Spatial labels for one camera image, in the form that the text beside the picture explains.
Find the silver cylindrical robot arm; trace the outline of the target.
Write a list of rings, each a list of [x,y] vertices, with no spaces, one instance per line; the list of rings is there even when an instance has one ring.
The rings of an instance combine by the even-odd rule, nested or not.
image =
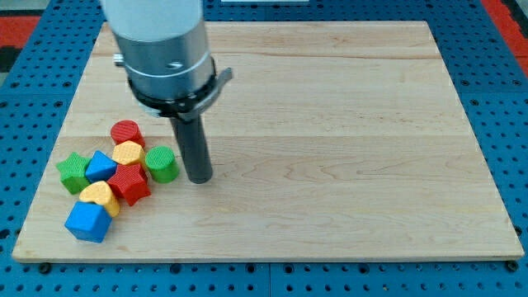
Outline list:
[[[201,0],[101,0],[133,86],[179,98],[215,74]]]

